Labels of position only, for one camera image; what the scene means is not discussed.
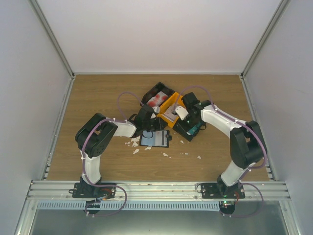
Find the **black leather card holder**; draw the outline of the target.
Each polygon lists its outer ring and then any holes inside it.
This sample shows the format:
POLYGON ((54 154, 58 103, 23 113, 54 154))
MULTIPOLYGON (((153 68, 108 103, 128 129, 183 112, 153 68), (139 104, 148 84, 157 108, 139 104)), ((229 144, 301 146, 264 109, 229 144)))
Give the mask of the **black leather card holder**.
POLYGON ((154 132, 144 131, 140 136, 140 146, 163 147, 168 148, 172 140, 169 130, 161 130, 154 132))

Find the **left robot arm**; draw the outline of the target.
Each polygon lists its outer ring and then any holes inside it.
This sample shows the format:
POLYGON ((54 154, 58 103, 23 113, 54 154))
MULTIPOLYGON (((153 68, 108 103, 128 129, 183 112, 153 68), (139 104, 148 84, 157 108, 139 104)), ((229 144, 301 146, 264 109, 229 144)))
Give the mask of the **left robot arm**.
POLYGON ((144 131, 161 131, 167 126, 168 123, 148 105, 143 105, 138 114, 126 120, 108 118, 101 113, 93 115, 75 136, 83 163, 81 178, 86 183, 84 193, 90 198, 100 194, 100 158, 112 138, 136 138, 144 131))

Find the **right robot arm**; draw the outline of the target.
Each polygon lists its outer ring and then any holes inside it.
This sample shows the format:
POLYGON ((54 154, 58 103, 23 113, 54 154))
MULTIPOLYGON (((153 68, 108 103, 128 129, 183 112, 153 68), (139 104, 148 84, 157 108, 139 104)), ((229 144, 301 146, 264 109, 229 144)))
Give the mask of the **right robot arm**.
POLYGON ((267 161, 267 148, 260 126, 255 121, 246 122, 222 111, 209 100, 199 101, 194 93, 182 97, 184 106, 175 108, 183 124, 210 124, 230 140, 231 162, 217 179, 217 194, 228 198, 238 187, 246 172, 261 168, 267 161))

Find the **red white card stack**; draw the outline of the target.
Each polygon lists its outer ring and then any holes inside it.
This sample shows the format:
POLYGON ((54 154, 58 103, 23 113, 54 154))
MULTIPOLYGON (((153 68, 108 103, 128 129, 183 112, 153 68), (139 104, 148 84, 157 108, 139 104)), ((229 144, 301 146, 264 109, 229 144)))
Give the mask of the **red white card stack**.
POLYGON ((151 107, 160 106, 164 101, 166 101, 168 95, 164 92, 158 92, 155 96, 149 99, 147 104, 151 107))

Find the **white pink card stack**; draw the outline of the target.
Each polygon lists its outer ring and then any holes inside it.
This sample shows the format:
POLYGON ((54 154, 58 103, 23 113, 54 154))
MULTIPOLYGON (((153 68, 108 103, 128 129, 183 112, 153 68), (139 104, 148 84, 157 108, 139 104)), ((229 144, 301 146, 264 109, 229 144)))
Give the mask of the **white pink card stack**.
POLYGON ((177 113, 175 112, 176 105, 173 104, 168 107, 168 109, 162 114, 165 118, 170 120, 171 122, 175 122, 176 118, 178 117, 177 113))

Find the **black bin with red cards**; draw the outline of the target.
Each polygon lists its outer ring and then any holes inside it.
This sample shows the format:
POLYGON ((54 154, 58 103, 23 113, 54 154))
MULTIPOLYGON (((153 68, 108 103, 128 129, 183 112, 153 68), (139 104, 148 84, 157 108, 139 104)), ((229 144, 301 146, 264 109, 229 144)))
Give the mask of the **black bin with red cards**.
POLYGON ((174 93, 174 90, 162 82, 158 82, 143 96, 141 106, 149 105, 151 107, 158 106, 161 108, 174 93))

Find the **teal card stack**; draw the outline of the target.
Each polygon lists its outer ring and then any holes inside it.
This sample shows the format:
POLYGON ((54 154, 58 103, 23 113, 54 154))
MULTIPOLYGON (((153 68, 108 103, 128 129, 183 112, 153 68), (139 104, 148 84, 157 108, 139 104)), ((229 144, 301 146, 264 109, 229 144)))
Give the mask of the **teal card stack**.
POLYGON ((195 136, 200 131, 201 127, 202 127, 202 124, 198 123, 198 124, 194 125, 190 130, 188 130, 187 134, 190 136, 195 136))

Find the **black bin with teal cards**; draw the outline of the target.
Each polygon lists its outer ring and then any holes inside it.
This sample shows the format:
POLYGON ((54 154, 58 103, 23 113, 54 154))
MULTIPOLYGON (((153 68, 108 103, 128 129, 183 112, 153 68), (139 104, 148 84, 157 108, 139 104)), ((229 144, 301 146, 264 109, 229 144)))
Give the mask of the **black bin with teal cards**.
POLYGON ((191 142, 192 139, 199 133, 200 130, 205 130, 206 124, 203 121, 193 124, 187 120, 178 119, 173 130, 184 137, 187 141, 191 142))

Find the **yellow plastic bin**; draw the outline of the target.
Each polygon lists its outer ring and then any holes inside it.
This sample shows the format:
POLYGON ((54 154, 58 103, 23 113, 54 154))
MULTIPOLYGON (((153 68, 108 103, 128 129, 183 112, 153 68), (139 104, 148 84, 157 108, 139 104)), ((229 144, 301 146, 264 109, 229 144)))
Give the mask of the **yellow plastic bin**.
POLYGON ((178 98, 179 93, 174 92, 173 95, 171 95, 161 106, 160 111, 157 114, 157 117, 162 118, 164 121, 168 123, 168 126, 170 128, 173 128, 176 122, 179 119, 179 116, 177 114, 174 114, 175 108, 177 106, 182 106, 185 108, 183 102, 182 102, 182 96, 179 97, 177 103, 176 99, 178 98))

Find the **aluminium frame post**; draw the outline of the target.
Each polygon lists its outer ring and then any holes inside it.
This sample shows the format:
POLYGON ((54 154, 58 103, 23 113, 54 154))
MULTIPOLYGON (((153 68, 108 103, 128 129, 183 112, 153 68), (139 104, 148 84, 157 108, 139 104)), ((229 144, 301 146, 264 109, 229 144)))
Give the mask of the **aluminium frame post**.
POLYGON ((255 49, 253 50, 247 64, 245 65, 243 71, 240 73, 240 77, 242 80, 244 80, 244 78, 246 77, 246 75, 248 74, 250 68, 252 67, 254 61, 256 60, 256 58, 258 57, 258 55, 260 54, 262 48, 264 47, 265 43, 267 42, 267 40, 269 39, 271 33, 273 32, 273 30, 275 29, 276 25, 278 24, 280 18, 282 17, 283 13, 285 12, 288 4, 290 3, 290 0, 281 0, 276 8, 276 10, 274 11, 269 23, 267 24, 260 40, 258 41, 255 49))
POLYGON ((61 59, 65 69, 67 70, 67 73, 69 74, 70 78, 73 80, 74 79, 74 76, 75 76, 75 73, 73 72, 63 50, 61 49, 59 43, 58 43, 58 40, 43 12, 43 10, 41 9, 39 3, 37 0, 29 0, 28 1, 31 5, 31 7, 33 8, 36 16, 38 17, 43 29, 45 30, 48 38, 50 39, 53 47, 55 48, 59 58, 61 59))

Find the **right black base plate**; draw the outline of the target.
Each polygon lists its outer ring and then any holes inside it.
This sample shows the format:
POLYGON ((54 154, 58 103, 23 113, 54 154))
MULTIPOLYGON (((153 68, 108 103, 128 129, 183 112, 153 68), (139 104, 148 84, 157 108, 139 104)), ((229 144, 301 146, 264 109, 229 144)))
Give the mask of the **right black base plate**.
POLYGON ((244 199, 245 191, 243 186, 235 184, 227 187, 222 183, 199 183, 196 191, 201 193, 203 199, 244 199))

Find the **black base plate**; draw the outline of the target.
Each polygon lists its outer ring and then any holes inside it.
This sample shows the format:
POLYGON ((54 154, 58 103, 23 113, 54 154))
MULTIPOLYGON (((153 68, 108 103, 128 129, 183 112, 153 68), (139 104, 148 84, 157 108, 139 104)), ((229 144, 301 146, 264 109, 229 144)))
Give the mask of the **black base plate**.
POLYGON ((245 191, 243 186, 235 184, 227 187, 222 183, 199 183, 196 191, 201 193, 203 199, 244 199, 245 191))
POLYGON ((115 197, 115 183, 100 183, 104 187, 95 187, 85 181, 75 183, 68 192, 73 198, 111 199, 115 197))

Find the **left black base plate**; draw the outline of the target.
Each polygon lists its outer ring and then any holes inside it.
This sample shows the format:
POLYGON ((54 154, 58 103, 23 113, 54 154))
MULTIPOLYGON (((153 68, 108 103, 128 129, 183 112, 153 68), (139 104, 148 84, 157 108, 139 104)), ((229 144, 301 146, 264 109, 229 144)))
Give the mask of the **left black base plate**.
POLYGON ((68 192, 73 198, 111 199, 115 197, 115 183, 100 183, 104 187, 95 187, 85 181, 75 183, 68 192))

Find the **aluminium front rail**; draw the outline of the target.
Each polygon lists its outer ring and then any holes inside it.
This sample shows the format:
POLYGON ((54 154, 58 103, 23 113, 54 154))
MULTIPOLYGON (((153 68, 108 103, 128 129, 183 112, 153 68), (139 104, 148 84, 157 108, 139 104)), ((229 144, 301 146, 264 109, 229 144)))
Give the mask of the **aluminium front rail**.
MULTIPOLYGON (((75 181, 33 181, 30 184, 27 198, 43 200, 72 200, 68 192, 74 188, 75 181)), ((200 201, 201 188, 197 182, 144 182, 117 181, 116 184, 125 189, 130 201, 200 201)), ((266 201, 290 200, 285 182, 267 181, 252 182, 262 193, 266 201)))

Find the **aluminium frame post left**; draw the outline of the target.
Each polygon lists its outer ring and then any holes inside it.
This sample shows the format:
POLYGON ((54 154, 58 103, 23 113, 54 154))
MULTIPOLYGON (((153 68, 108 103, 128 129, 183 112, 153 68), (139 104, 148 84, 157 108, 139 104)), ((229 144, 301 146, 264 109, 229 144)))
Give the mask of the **aluminium frame post left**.
POLYGON ((43 10, 41 9, 39 3, 37 0, 29 0, 28 1, 31 5, 31 7, 33 8, 36 16, 38 17, 43 29, 45 30, 48 38, 50 39, 53 47, 55 48, 59 58, 61 59, 65 69, 67 70, 67 73, 69 74, 70 78, 73 80, 74 79, 74 76, 75 76, 75 73, 73 72, 63 50, 61 49, 59 43, 58 43, 58 40, 43 12, 43 10))

